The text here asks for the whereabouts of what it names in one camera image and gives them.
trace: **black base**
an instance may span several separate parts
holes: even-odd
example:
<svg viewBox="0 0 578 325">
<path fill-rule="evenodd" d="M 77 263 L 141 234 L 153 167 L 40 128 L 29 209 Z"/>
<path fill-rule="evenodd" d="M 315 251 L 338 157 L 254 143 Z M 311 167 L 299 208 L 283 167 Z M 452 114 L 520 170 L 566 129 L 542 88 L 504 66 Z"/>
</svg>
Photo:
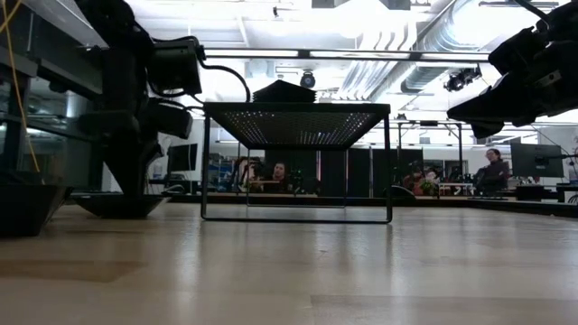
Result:
<svg viewBox="0 0 578 325">
<path fill-rule="evenodd" d="M 0 236 L 38 236 L 71 192 L 57 185 L 0 185 Z"/>
<path fill-rule="evenodd" d="M 85 210 L 101 218 L 135 219 L 146 218 L 168 198 L 158 195 L 143 195 L 129 198 L 123 194 L 90 194 L 76 196 L 74 200 Z"/>
</svg>

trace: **woman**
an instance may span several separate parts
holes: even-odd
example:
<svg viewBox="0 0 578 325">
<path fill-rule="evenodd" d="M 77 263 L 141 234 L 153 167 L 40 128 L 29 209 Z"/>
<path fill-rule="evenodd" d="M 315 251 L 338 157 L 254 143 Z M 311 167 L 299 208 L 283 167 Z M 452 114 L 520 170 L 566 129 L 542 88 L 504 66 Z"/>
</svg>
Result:
<svg viewBox="0 0 578 325">
<path fill-rule="evenodd" d="M 502 160 L 498 149 L 489 149 L 486 152 L 489 165 L 478 170 L 476 188 L 484 194 L 504 190 L 508 187 L 509 166 Z"/>
</svg>

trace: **security camera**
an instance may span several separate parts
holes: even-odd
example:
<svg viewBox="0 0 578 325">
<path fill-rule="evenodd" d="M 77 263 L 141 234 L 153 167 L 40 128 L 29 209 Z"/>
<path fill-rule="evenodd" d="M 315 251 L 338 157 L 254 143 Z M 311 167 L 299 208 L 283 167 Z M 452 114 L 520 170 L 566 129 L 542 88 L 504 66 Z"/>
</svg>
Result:
<svg viewBox="0 0 578 325">
<path fill-rule="evenodd" d="M 309 89 L 315 87 L 315 77 L 313 76 L 313 72 L 305 71 L 303 73 L 303 76 L 301 77 L 301 87 Z"/>
</svg>

